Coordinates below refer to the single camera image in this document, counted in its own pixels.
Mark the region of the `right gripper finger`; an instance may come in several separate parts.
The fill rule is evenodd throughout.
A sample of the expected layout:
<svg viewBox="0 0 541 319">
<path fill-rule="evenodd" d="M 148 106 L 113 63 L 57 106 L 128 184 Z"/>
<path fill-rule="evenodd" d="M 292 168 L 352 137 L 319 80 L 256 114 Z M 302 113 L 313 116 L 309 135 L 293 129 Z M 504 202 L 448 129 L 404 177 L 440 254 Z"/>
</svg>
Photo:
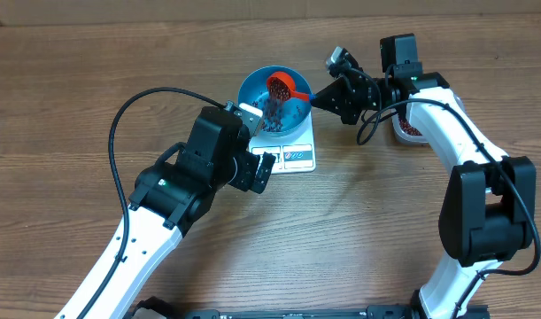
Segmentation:
<svg viewBox="0 0 541 319">
<path fill-rule="evenodd" d="M 334 101 L 340 101 L 342 98 L 352 93 L 352 85 L 349 79 L 342 75 L 331 82 L 327 87 L 313 94 L 310 98 L 311 105 L 325 105 Z"/>
<path fill-rule="evenodd" d="M 312 107 L 333 113 L 341 118 L 346 115 L 345 102 L 333 101 L 331 99 L 312 99 L 310 104 Z"/>
</svg>

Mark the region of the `red beans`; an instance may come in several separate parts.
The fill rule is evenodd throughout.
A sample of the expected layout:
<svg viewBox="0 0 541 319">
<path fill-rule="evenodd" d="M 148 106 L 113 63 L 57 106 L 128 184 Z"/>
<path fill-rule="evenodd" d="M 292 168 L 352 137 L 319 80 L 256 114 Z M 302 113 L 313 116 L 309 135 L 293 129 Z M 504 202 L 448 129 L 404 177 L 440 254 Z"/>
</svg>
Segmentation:
<svg viewBox="0 0 541 319">
<path fill-rule="evenodd" d="M 307 110 L 300 100 L 292 98 L 288 101 L 275 100 L 268 91 L 260 92 L 252 103 L 264 113 L 262 130 L 265 132 L 283 132 L 295 128 L 305 119 Z"/>
</svg>

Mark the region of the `red measuring scoop blue handle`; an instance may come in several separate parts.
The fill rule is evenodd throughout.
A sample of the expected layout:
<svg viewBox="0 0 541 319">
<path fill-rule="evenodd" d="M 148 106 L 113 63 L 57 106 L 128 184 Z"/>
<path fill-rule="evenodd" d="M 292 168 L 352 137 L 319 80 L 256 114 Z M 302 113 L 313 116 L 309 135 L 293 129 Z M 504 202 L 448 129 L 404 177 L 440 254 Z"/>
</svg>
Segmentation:
<svg viewBox="0 0 541 319">
<path fill-rule="evenodd" d="M 267 91 L 271 98 L 283 102 L 292 98 L 306 102 L 315 99 L 314 94 L 297 91 L 293 78 L 283 71 L 274 72 L 267 78 Z"/>
</svg>

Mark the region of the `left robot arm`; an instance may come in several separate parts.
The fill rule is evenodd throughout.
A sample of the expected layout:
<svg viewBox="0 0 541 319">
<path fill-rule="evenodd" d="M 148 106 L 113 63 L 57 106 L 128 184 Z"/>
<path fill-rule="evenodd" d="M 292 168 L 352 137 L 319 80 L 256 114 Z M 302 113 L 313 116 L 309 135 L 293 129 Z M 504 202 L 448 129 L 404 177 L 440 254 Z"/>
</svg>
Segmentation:
<svg viewBox="0 0 541 319">
<path fill-rule="evenodd" d="M 275 157 L 247 147 L 263 123 L 262 110 L 206 106 L 186 144 L 177 144 L 142 171 L 128 198 L 127 216 L 61 318 L 121 318 L 139 291 L 225 185 L 261 193 Z"/>
</svg>

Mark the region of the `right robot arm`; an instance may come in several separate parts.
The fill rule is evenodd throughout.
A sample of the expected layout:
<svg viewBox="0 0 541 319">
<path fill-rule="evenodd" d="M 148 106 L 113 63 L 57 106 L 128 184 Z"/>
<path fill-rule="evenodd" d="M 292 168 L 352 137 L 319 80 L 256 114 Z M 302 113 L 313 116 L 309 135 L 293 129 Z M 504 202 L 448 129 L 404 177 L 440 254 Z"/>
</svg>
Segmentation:
<svg viewBox="0 0 541 319">
<path fill-rule="evenodd" d="M 311 105 L 358 125 L 365 144 L 378 124 L 403 116 L 425 138 L 449 174 L 438 219 L 443 255 L 431 278 L 406 305 L 370 306 L 368 318 L 485 318 L 471 306 L 491 275 L 504 275 L 505 261 L 520 250 L 535 251 L 540 237 L 534 220 L 537 172 L 525 156 L 512 157 L 491 142 L 463 110 L 448 81 L 427 73 L 414 35 L 380 41 L 383 76 L 366 74 L 345 48 L 336 47 L 326 68 L 333 81 L 311 96 Z"/>
</svg>

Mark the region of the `white digital kitchen scale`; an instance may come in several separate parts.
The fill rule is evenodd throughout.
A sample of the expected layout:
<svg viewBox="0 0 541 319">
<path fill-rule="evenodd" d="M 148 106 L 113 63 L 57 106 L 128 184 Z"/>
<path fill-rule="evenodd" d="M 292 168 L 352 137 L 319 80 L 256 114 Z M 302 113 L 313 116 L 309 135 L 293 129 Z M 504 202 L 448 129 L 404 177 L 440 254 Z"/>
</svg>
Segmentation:
<svg viewBox="0 0 541 319">
<path fill-rule="evenodd" d="M 312 115 L 308 113 L 300 125 L 288 135 L 277 136 L 275 133 L 260 132 L 250 141 L 249 151 L 257 155 L 264 152 L 274 155 L 274 175 L 313 172 L 317 161 Z"/>
</svg>

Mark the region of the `blue metal bowl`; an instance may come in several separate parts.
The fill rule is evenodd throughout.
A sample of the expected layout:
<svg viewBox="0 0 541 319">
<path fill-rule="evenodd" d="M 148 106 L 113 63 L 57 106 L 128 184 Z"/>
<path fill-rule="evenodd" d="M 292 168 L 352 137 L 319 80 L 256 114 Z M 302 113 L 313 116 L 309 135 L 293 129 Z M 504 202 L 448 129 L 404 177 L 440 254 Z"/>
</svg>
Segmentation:
<svg viewBox="0 0 541 319">
<path fill-rule="evenodd" d="M 312 92 L 305 78 L 286 66 L 265 66 L 249 74 L 238 91 L 238 103 L 246 103 L 262 111 L 261 135 L 286 136 L 295 131 L 311 112 L 311 105 L 298 98 L 279 102 L 270 97 L 266 81 L 278 71 L 290 75 L 301 93 Z"/>
</svg>

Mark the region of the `clear plastic bean container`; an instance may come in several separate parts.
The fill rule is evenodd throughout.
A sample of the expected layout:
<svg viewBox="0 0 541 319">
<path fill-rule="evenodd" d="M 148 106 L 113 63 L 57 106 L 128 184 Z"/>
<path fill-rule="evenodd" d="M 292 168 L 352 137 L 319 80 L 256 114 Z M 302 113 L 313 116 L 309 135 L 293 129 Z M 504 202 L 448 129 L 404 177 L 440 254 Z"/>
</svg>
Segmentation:
<svg viewBox="0 0 541 319">
<path fill-rule="evenodd" d="M 396 114 L 391 117 L 391 123 L 395 136 L 402 144 L 426 145 L 428 143 L 427 139 L 417 128 L 413 127 L 407 119 L 407 106 L 408 103 L 405 99 L 394 109 Z"/>
</svg>

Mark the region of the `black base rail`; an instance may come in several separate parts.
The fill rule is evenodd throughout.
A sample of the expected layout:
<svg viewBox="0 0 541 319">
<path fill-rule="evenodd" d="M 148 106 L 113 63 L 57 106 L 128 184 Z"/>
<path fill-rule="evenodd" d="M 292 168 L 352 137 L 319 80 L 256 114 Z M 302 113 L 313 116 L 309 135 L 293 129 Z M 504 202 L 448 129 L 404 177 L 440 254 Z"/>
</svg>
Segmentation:
<svg viewBox="0 0 541 319">
<path fill-rule="evenodd" d="M 427 316 L 409 305 L 373 305 L 361 309 L 320 309 L 224 312 L 215 309 L 183 313 L 175 306 L 150 297 L 141 300 L 123 319 L 421 319 Z"/>
</svg>

